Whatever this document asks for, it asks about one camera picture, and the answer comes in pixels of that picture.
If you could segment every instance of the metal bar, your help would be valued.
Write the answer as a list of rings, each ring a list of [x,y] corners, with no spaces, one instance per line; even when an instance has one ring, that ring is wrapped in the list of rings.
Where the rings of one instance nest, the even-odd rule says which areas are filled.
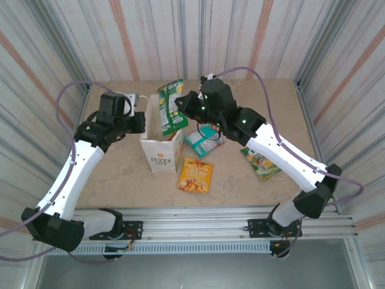
[[[81,109],[79,112],[78,123],[74,127],[74,130],[73,130],[74,134],[75,134],[76,130],[78,129],[78,126],[83,122],[85,111],[87,109],[88,100],[90,99],[91,90],[92,90],[92,85],[90,85],[88,87],[88,89],[85,91],[83,103],[82,103],[82,106],[81,106]]]
[[[298,95],[298,100],[301,105],[301,109],[305,118],[305,123],[309,131],[310,138],[312,140],[313,148],[316,153],[317,159],[324,163],[325,158],[319,146],[319,143],[315,134],[313,122],[309,116],[309,110],[306,105],[306,101],[304,100],[304,92],[299,87],[297,87],[297,95]],[[337,204],[335,208],[338,214],[342,212],[340,205]],[[349,261],[350,261],[352,270],[354,272],[354,277],[356,279],[357,286],[359,289],[364,289],[364,288],[375,289],[373,275],[369,269],[369,265],[365,259],[365,256],[362,254],[362,250],[360,246],[357,244],[357,238],[358,238],[357,233],[355,238],[351,238],[348,235],[346,236],[346,238],[344,238],[346,251],[348,252]]]
[[[340,31],[340,27],[346,25],[346,19],[356,3],[357,0],[337,2],[337,7],[330,15],[331,17],[329,18],[329,22],[325,25],[325,30],[322,32],[319,40],[315,42],[315,50],[309,57],[306,57],[307,62],[302,63],[302,69],[295,77],[295,80],[300,83],[305,91],[317,68],[322,63],[328,48],[339,36],[338,32]]]
[[[250,242],[171,242],[171,243],[134,243],[132,249],[117,252],[105,252],[105,246],[125,248],[126,243],[120,246],[109,243],[85,243],[77,247],[72,254],[74,255],[160,255],[160,254],[203,254],[203,253],[271,253],[269,241],[250,241]],[[67,255],[66,251],[55,249],[48,255]]]
[[[243,231],[247,220],[264,219],[271,210],[272,207],[117,209],[123,214],[123,220],[144,222],[142,240],[137,243],[246,241],[250,240],[248,232]],[[89,210],[75,210],[75,215],[81,216],[87,212]],[[304,239],[357,237],[352,218],[338,215],[333,207],[327,207],[319,219],[305,218],[303,234]],[[279,239],[270,237],[258,240]]]
[[[373,279],[372,272],[370,271],[368,262],[361,247],[357,244],[356,239],[346,238],[345,240],[346,251],[348,252],[350,264],[356,277],[357,286],[359,289],[375,289],[376,285]]]
[[[40,22],[51,43],[55,46],[58,56],[63,61],[73,79],[89,79],[78,55],[71,46],[68,36],[55,18],[55,12],[49,1],[25,1],[35,18]]]
[[[294,77],[294,81],[303,80],[307,76],[306,73],[309,73],[309,67],[319,55],[320,47],[323,46],[322,44],[325,42],[325,37],[330,34],[333,22],[335,22],[336,15],[339,15],[341,6],[341,2],[333,1],[330,3],[328,12],[317,30],[309,50],[306,52],[305,58],[302,61],[296,76]]]
[[[30,246],[28,255],[35,255],[48,248],[50,248],[49,245],[34,241]],[[28,265],[23,269],[23,272],[20,276],[19,288],[35,289],[37,287],[37,282],[40,276],[40,271],[43,266],[44,257],[45,256],[28,261]]]

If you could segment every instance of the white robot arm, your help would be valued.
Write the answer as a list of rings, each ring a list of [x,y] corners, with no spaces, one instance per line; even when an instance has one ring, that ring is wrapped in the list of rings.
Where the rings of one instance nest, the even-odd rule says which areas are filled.
[[[22,214],[22,220],[27,220],[40,208],[50,204],[42,215],[26,225],[36,240],[71,252],[82,239],[92,235],[108,232],[114,238],[122,234],[123,219],[119,212],[102,208],[82,216],[81,220],[73,218],[73,212],[88,177],[109,146],[126,134],[144,132],[144,113],[135,112],[137,102],[136,93],[104,93],[100,98],[99,110],[79,125],[75,134],[75,161],[72,161],[70,153],[54,184],[36,209],[26,208]],[[52,195],[63,182],[71,163],[72,173],[51,203]]]
[[[251,108],[237,106],[230,87],[222,80],[203,76],[201,84],[200,93],[190,91],[188,95],[175,100],[178,110],[199,123],[219,126],[220,133],[267,157],[302,189],[293,201],[276,205],[266,222],[263,222],[264,230],[271,236],[281,236],[290,224],[303,217],[318,218],[337,185],[336,179],[319,171],[340,176],[340,167],[335,164],[327,167],[313,160],[283,137],[280,137],[282,142],[279,142],[272,125],[264,117]],[[316,170],[295,158],[281,146],[282,143],[315,166]]]

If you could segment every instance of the paper bag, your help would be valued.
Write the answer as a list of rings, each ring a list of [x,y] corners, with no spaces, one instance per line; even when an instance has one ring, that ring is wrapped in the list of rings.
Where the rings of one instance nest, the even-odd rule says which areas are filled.
[[[176,132],[171,140],[171,135],[163,136],[161,131],[161,115],[159,113],[159,96],[151,95],[146,109],[146,128],[140,135],[140,143],[151,171],[176,172],[180,163],[182,152],[183,130]]]

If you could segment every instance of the chip bag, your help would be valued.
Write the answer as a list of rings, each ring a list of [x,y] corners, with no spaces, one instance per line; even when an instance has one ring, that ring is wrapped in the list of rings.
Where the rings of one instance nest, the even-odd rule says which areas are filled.
[[[175,99],[180,97],[182,88],[183,80],[180,79],[158,89],[163,135],[172,134],[188,126],[187,117],[178,111],[178,107],[175,104]]]
[[[209,123],[209,127],[210,128],[212,128],[212,129],[214,129],[214,130],[216,130],[216,131],[219,131],[219,126],[217,126],[217,125],[212,125],[211,123]]]
[[[185,157],[178,189],[190,193],[208,193],[213,168],[213,164]]]
[[[281,171],[271,160],[249,148],[241,149],[241,152],[246,156],[260,179],[268,179]]]
[[[184,137],[184,139],[192,147],[194,152],[196,152],[200,158],[203,158],[217,146],[223,144],[224,140],[216,130],[210,128],[208,125],[202,126],[199,130],[200,133],[194,131],[192,134]]]

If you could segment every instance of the metal frame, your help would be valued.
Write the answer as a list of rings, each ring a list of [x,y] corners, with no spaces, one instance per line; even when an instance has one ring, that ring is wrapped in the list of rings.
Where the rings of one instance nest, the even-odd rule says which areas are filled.
[[[29,248],[29,254],[35,255],[46,250],[47,245],[41,242],[33,241]],[[23,272],[20,276],[19,288],[20,289],[35,289],[37,281],[42,270],[43,261],[45,256],[28,261],[28,265],[24,267]]]
[[[301,87],[307,88],[310,79],[327,53],[327,49],[339,37],[338,28],[347,24],[346,17],[356,6],[356,3],[357,0],[335,1],[333,3],[324,21],[326,25],[322,25],[323,28],[318,31],[294,78],[294,81],[300,82]]]
[[[313,122],[311,121],[310,115],[309,115],[309,109],[306,105],[306,102],[304,100],[304,92],[302,91],[302,87],[298,87],[297,83],[294,81],[294,84],[296,85],[297,90],[297,96],[298,100],[301,105],[302,113],[305,118],[307,130],[310,134],[310,139],[312,140],[313,148],[316,153],[316,157],[318,160],[325,163],[325,158],[322,154],[321,147],[319,146],[319,143],[317,141],[317,136],[315,134],[315,129],[313,126]],[[338,214],[342,213],[340,205],[336,205],[336,210]],[[375,289],[376,285],[373,279],[373,275],[369,269],[368,262],[365,259],[365,256],[362,253],[361,247],[359,244],[357,244],[356,239],[352,238],[345,238],[345,247],[346,251],[348,252],[350,264],[354,273],[354,277],[356,278],[356,283],[359,289]]]
[[[142,240],[134,242],[136,249],[124,254],[171,253],[270,253],[270,241],[280,238],[250,238],[243,231],[248,219],[266,218],[272,207],[212,207],[212,208],[131,208],[117,209],[123,220],[141,220]],[[75,216],[92,209],[75,210]],[[335,207],[326,207],[319,219],[303,220],[301,240],[357,238],[357,231],[349,215],[337,213]],[[122,241],[84,240],[74,255],[103,255],[103,248],[124,246]],[[33,241],[30,254],[39,253],[49,246]],[[66,255],[54,250],[45,256]],[[35,288],[44,257],[37,258],[25,269],[21,288]]]
[[[81,110],[80,110],[80,113],[79,113],[78,121],[77,121],[76,126],[74,126],[73,130],[72,130],[73,135],[75,135],[76,130],[78,129],[78,126],[83,122],[85,111],[87,109],[88,100],[90,99],[90,96],[91,96],[92,86],[93,85],[90,84],[88,86],[88,89],[86,89],[86,91],[84,93],[84,100],[83,100],[83,104],[82,104],[82,107],[81,107]]]

